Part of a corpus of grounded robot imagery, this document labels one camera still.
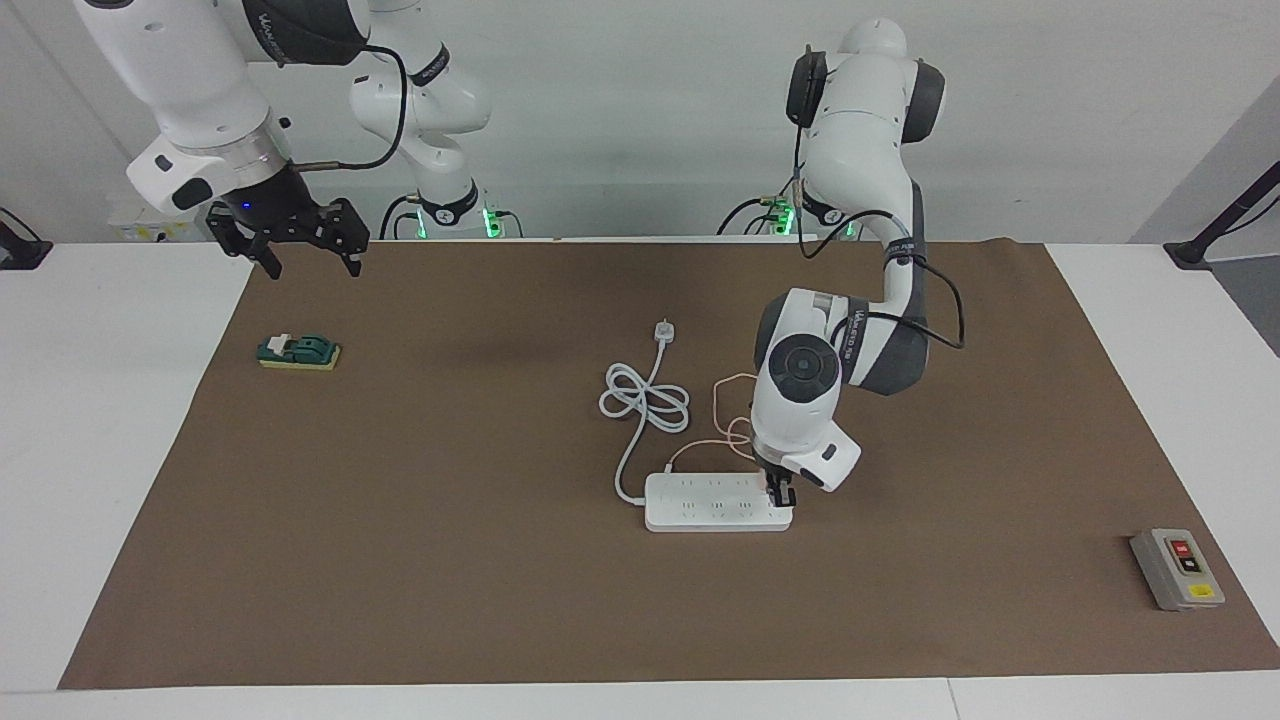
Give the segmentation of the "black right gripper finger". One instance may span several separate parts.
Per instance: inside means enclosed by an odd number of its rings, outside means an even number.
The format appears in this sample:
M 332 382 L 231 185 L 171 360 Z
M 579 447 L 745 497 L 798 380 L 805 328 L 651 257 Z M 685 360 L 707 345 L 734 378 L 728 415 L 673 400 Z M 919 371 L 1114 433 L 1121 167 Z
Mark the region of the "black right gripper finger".
M 280 278 L 282 264 L 270 249 L 268 236 L 262 232 L 246 236 L 227 205 L 209 206 L 207 229 L 227 256 L 247 258 L 257 263 L 270 279 Z
M 335 254 L 352 278 L 362 272 L 369 249 L 369 228 L 348 199 L 335 199 L 316 209 L 315 246 Z

